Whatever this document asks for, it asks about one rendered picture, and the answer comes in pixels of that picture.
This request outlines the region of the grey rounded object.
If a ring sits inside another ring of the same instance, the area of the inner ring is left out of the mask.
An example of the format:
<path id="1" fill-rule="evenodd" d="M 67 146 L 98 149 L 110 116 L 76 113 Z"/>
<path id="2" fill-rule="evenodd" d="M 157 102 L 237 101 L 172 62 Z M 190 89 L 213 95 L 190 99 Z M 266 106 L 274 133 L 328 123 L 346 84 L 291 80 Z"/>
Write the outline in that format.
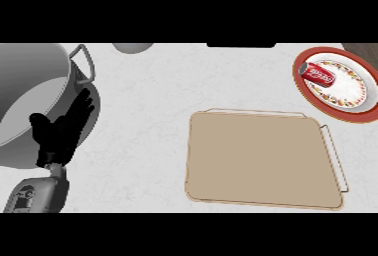
<path id="1" fill-rule="evenodd" d="M 138 54 L 153 47 L 153 43 L 114 43 L 116 49 L 126 54 Z"/>

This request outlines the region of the red-rimmed patterned white plate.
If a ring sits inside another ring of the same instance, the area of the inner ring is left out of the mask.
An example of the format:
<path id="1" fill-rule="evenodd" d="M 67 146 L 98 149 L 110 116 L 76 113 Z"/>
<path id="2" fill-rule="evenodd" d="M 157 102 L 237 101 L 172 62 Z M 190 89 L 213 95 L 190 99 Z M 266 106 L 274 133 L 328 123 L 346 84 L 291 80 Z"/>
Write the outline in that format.
<path id="1" fill-rule="evenodd" d="M 328 88 L 300 75 L 306 63 L 336 77 Z M 293 77 L 306 100 L 325 114 L 352 123 L 378 121 L 378 71 L 358 55 L 334 47 L 314 47 L 296 58 Z"/>

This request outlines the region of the large grey metal pot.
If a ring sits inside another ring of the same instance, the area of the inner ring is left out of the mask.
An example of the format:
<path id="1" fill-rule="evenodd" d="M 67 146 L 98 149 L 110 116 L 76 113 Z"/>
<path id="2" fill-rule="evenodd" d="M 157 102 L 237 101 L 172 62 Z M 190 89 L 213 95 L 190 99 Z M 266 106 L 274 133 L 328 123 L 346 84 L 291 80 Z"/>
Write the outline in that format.
<path id="1" fill-rule="evenodd" d="M 85 142 L 101 112 L 95 78 L 85 44 L 69 53 L 57 43 L 0 43 L 0 167 L 36 168 L 39 144 L 30 115 L 43 113 L 55 121 L 88 88 L 95 111 L 82 132 L 79 143 Z"/>

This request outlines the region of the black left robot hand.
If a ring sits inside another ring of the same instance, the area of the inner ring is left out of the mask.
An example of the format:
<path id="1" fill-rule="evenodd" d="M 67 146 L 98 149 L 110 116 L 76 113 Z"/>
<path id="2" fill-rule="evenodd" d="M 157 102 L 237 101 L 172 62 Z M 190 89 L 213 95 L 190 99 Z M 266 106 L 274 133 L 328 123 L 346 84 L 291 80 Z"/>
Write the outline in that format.
<path id="1" fill-rule="evenodd" d="M 30 115 L 33 138 L 40 145 L 36 163 L 39 167 L 45 168 L 51 164 L 66 166 L 71 161 L 94 110 L 91 91 L 83 89 L 67 114 L 55 121 L 42 113 Z"/>

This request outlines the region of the red soda can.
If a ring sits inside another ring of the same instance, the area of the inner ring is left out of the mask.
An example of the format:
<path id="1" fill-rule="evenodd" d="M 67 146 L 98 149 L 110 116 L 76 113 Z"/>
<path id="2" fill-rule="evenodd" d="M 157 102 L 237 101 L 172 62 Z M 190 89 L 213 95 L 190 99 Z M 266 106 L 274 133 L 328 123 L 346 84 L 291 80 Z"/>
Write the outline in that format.
<path id="1" fill-rule="evenodd" d="M 299 75 L 325 88 L 334 85 L 336 74 L 312 62 L 305 62 L 302 64 Z"/>

